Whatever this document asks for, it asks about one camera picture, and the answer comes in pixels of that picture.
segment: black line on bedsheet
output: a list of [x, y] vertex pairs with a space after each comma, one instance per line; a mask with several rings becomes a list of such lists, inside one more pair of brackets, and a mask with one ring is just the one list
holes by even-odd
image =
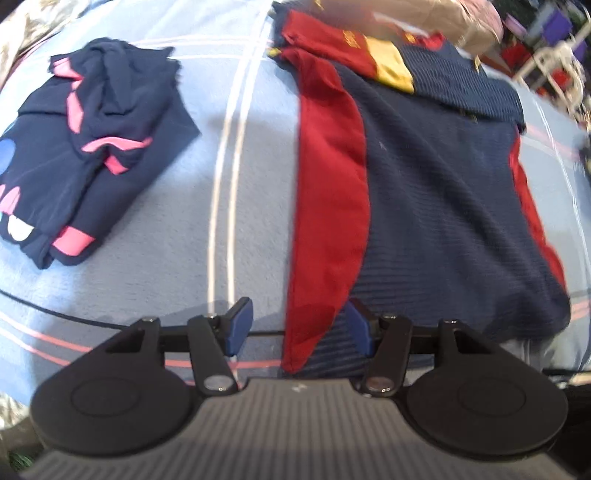
[[[90, 325], [90, 326], [98, 327], [98, 328], [110, 328], [112, 330], [123, 330], [129, 326], [129, 325], [120, 325], [119, 323], [109, 323], [109, 322], [100, 322], [98, 320], [83, 319], [80, 317], [74, 317], [73, 315], [67, 315], [65, 313], [56, 312], [55, 310], [46, 309], [45, 307], [41, 307], [33, 302], [19, 298], [16, 295], [13, 295], [11, 293], [8, 293], [7, 291], [2, 290], [1, 288], [0, 288], [0, 294], [5, 296], [8, 299], [11, 299], [17, 303], [20, 303], [21, 305], [24, 305], [25, 307], [32, 308], [34, 310], [37, 310], [38, 312], [46, 313], [47, 315], [52, 315], [54, 317], [61, 318], [63, 320], [68, 320], [70, 322], [83, 323], [84, 325]], [[248, 333], [249, 337], [273, 337], [273, 336], [284, 336], [284, 335], [285, 335], [284, 330], [255, 330], [255, 331]]]
[[35, 309], [38, 312], [47, 313], [48, 315], [52, 315], [54, 317], [58, 317], [63, 320], [69, 320], [70, 322], [83, 323], [84, 325], [91, 325], [93, 327], [110, 328], [113, 330], [123, 330], [124, 328], [126, 328], [128, 326], [128, 325], [119, 325], [117, 323], [100, 322], [98, 320], [83, 319], [80, 317], [74, 317], [73, 315], [67, 315], [65, 313], [56, 312], [55, 310], [46, 309], [46, 308], [41, 307], [33, 302], [28, 301], [28, 300], [21, 299], [21, 298], [15, 296], [15, 295], [12, 295], [11, 293], [8, 293], [7, 291], [4, 291], [2, 289], [0, 289], [0, 294], [5, 296], [8, 299], [11, 299], [17, 303], [20, 303], [21, 305], [24, 305], [25, 307]]
[[571, 300], [578, 299], [581, 297], [588, 297], [591, 294], [591, 288], [587, 288], [587, 290], [577, 290], [569, 294]]

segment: yellow stripe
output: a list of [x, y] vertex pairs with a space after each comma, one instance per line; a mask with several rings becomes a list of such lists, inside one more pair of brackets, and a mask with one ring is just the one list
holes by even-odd
[[376, 80], [403, 92], [414, 93], [413, 76], [394, 44], [372, 37], [365, 37], [365, 40], [369, 54], [378, 66]]

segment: metal screw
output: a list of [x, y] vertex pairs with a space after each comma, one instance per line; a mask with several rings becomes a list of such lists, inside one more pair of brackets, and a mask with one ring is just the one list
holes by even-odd
[[205, 388], [208, 390], [225, 392], [233, 385], [233, 383], [234, 380], [227, 375], [211, 375], [211, 377], [205, 379], [203, 385], [205, 385]]
[[370, 377], [365, 386], [373, 393], [386, 393], [394, 388], [394, 382], [387, 377]]

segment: pink trim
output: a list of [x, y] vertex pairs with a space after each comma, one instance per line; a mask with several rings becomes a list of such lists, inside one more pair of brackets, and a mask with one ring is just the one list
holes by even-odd
[[103, 137], [97, 138], [92, 142], [88, 142], [82, 147], [83, 152], [91, 153], [97, 151], [103, 145], [113, 145], [120, 150], [134, 150], [135, 148], [145, 148], [152, 143], [152, 139], [147, 137], [143, 142], [137, 140], [129, 140], [128, 138], [121, 137]]
[[86, 247], [88, 247], [95, 239], [87, 235], [81, 230], [72, 226], [65, 227], [53, 246], [56, 247], [64, 255], [69, 257], [77, 257]]
[[105, 167], [107, 167], [113, 175], [119, 175], [129, 170], [127, 167], [124, 167], [114, 155], [111, 155], [105, 160]]
[[73, 80], [72, 91], [66, 99], [66, 109], [68, 115], [68, 127], [70, 127], [70, 130], [75, 134], [79, 134], [80, 128], [82, 127], [82, 119], [84, 118], [84, 111], [82, 110], [82, 105], [78, 100], [75, 90], [80, 86], [84, 77], [72, 69], [68, 57], [53, 62], [53, 75]]
[[84, 77], [72, 69], [68, 57], [53, 62], [53, 75], [66, 79], [82, 80]]
[[80, 133], [80, 127], [82, 126], [82, 119], [84, 118], [84, 111], [82, 105], [78, 100], [76, 92], [70, 92], [66, 99], [66, 106], [68, 109], [68, 127], [75, 134]]
[[17, 207], [19, 198], [21, 197], [21, 189], [14, 187], [0, 202], [0, 212], [12, 215], [14, 209]]

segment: pink stripe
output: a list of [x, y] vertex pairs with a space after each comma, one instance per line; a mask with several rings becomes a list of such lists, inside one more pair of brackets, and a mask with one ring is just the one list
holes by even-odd
[[0, 212], [12, 215], [17, 207], [18, 199], [21, 197], [21, 189], [14, 187], [0, 202]]
[[[552, 148], [552, 142], [549, 139], [548, 135], [546, 132], [542, 132], [541, 130], [537, 129], [536, 127], [534, 127], [533, 125], [528, 124], [527, 125], [527, 132], [532, 135], [533, 137], [537, 137], [540, 139], [540, 141]], [[578, 161], [579, 159], [579, 153], [576, 150], [573, 150], [572, 148], [567, 147], [566, 145], [563, 145], [559, 142], [557, 142], [556, 140], [554, 140], [554, 144], [556, 145], [556, 148], [558, 150], [561, 150], [564, 154], [568, 155], [569, 157], [571, 157], [571, 160], [576, 160]]]
[[[86, 352], [89, 352], [90, 350], [92, 350], [91, 347], [78, 345], [77, 343], [66, 342], [65, 340], [61, 340], [59, 338], [55, 338], [50, 335], [45, 335], [44, 333], [33, 330], [33, 329], [27, 327], [26, 325], [23, 325], [22, 323], [19, 323], [16, 320], [13, 320], [12, 318], [7, 316], [3, 312], [0, 312], [0, 320], [4, 320], [5, 322], [7, 322], [7, 324], [12, 326], [16, 330], [21, 331], [22, 333], [30, 335], [34, 338], [39, 339], [39, 340], [43, 340], [47, 343], [51, 343], [52, 345], [61, 346], [61, 347], [66, 348], [68, 350], [74, 350], [76, 352], [81, 352], [81, 353], [86, 353]], [[56, 358], [54, 356], [47, 355], [44, 352], [40, 352], [39, 350], [30, 347], [29, 345], [27, 345], [26, 343], [22, 342], [20, 339], [18, 339], [14, 335], [12, 335], [11, 333], [6, 332], [5, 330], [0, 329], [0, 335], [3, 335], [5, 338], [13, 341], [14, 343], [21, 346], [22, 348], [24, 348], [28, 352], [39, 355], [40, 357], [45, 358], [51, 362], [57, 363], [58, 365], [68, 365], [69, 364], [69, 362], [67, 360], [63, 360], [61, 358]], [[165, 364], [167, 367], [191, 368], [191, 363], [186, 360], [166, 360]], [[251, 361], [251, 362], [228, 362], [228, 365], [230, 366], [230, 368], [236, 368], [236, 369], [269, 368], [269, 367], [280, 366], [281, 360], [259, 360], [259, 361]]]
[[103, 145], [113, 145], [114, 147], [119, 148], [120, 150], [133, 150], [135, 148], [145, 148], [152, 143], [152, 139], [147, 137], [143, 142], [138, 142], [136, 140], [129, 140], [128, 138], [121, 138], [121, 137], [103, 137], [97, 138], [92, 142], [87, 143], [82, 147], [83, 152], [91, 153], [97, 151]]
[[27, 352], [32, 353], [33, 355], [40, 356], [41, 358], [44, 358], [45, 360], [48, 360], [48, 361], [53, 362], [57, 365], [60, 365], [61, 367], [65, 367], [66, 365], [70, 365], [70, 362], [68, 360], [64, 360], [63, 358], [58, 358], [53, 355], [49, 355], [49, 353], [41, 352], [40, 350], [33, 348], [31, 345], [27, 345], [20, 338], [15, 337], [10, 332], [7, 332], [6, 330], [3, 330], [1, 328], [0, 328], [0, 335], [2, 335], [5, 339], [10, 340], [13, 343], [16, 343], [19, 347], [26, 350]]
[[59, 338], [54, 338], [49, 335], [45, 335], [44, 333], [37, 332], [36, 330], [32, 330], [26, 325], [22, 325], [18, 323], [16, 320], [13, 320], [5, 313], [0, 312], [0, 319], [4, 320], [7, 324], [11, 327], [15, 328], [16, 330], [20, 330], [22, 333], [26, 333], [34, 338], [38, 338], [39, 340], [43, 340], [47, 343], [51, 343], [53, 345], [61, 346], [63, 348], [67, 348], [69, 350], [74, 350], [76, 352], [90, 352], [92, 348], [82, 345], [77, 345], [75, 343], [66, 342], [65, 340], [60, 340]]
[[53, 62], [53, 75], [66, 79], [82, 80], [84, 77], [72, 69], [70, 59], [66, 57]]
[[75, 134], [80, 133], [80, 127], [82, 126], [82, 119], [84, 118], [84, 111], [82, 105], [78, 100], [76, 92], [70, 92], [66, 99], [66, 106], [68, 109], [68, 127]]
[[129, 170], [124, 167], [114, 155], [111, 155], [105, 160], [105, 167], [107, 167], [113, 175], [119, 175]]
[[258, 360], [252, 362], [228, 362], [230, 368], [248, 369], [248, 368], [270, 368], [280, 367], [281, 360]]
[[570, 321], [573, 322], [574, 320], [580, 320], [582, 318], [585, 318], [588, 314], [589, 309], [579, 310], [578, 312], [571, 314]]
[[67, 226], [61, 231], [60, 236], [55, 242], [53, 242], [52, 245], [64, 255], [77, 257], [94, 240], [94, 238], [82, 232], [81, 230]]

